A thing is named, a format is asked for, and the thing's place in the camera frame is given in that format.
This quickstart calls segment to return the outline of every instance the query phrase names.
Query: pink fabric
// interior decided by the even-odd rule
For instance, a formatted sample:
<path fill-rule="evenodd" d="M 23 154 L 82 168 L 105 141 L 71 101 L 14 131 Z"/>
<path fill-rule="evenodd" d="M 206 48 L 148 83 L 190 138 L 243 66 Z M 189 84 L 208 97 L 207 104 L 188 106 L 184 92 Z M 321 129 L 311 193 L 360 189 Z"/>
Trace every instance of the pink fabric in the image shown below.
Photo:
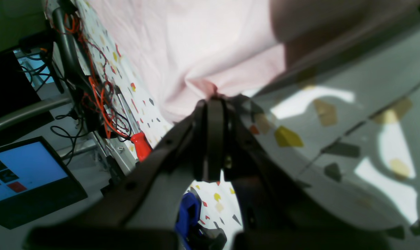
<path fill-rule="evenodd" d="M 197 101 L 216 92 L 232 96 L 262 87 L 286 68 L 269 1 L 95 0 L 90 5 L 170 121 L 183 119 Z"/>

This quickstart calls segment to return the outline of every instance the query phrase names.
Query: computer screen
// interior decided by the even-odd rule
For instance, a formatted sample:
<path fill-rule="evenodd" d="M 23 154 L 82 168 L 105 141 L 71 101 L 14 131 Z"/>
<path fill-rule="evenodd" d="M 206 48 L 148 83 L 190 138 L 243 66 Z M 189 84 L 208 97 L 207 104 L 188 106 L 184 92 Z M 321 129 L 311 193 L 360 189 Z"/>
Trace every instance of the computer screen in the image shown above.
<path fill-rule="evenodd" d="M 86 197 L 43 137 L 0 148 L 0 225 L 12 229 Z"/>

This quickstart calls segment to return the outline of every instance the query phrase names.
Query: red handle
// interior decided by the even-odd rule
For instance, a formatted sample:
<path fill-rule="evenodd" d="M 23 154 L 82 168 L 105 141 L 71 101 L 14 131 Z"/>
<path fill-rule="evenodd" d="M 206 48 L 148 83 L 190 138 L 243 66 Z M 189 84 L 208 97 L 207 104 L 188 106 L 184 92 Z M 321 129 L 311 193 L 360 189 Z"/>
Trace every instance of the red handle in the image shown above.
<path fill-rule="evenodd" d="M 142 132 L 134 134 L 130 141 L 134 144 L 139 161 L 144 161 L 151 152 L 151 147 L 145 139 L 145 134 Z"/>

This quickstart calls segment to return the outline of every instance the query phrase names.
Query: red square on screen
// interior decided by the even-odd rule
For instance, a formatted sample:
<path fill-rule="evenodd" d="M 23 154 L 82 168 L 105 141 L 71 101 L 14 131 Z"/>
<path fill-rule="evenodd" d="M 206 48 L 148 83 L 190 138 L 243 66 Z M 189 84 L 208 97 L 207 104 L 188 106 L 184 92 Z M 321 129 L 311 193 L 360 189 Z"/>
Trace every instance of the red square on screen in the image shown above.
<path fill-rule="evenodd" d="M 24 185 L 20 184 L 20 182 L 13 182 L 11 184 L 8 184 L 7 186 L 16 193 L 20 193 L 27 189 L 26 187 L 24 187 Z"/>

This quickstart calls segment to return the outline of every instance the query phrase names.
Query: blue screen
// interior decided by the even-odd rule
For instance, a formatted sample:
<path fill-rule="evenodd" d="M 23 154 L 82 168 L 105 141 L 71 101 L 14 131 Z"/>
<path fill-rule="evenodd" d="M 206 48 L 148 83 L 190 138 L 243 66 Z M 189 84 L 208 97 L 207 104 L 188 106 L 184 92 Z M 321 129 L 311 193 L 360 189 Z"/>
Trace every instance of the blue screen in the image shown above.
<path fill-rule="evenodd" d="M 0 201 L 65 177 L 41 142 L 0 152 Z"/>

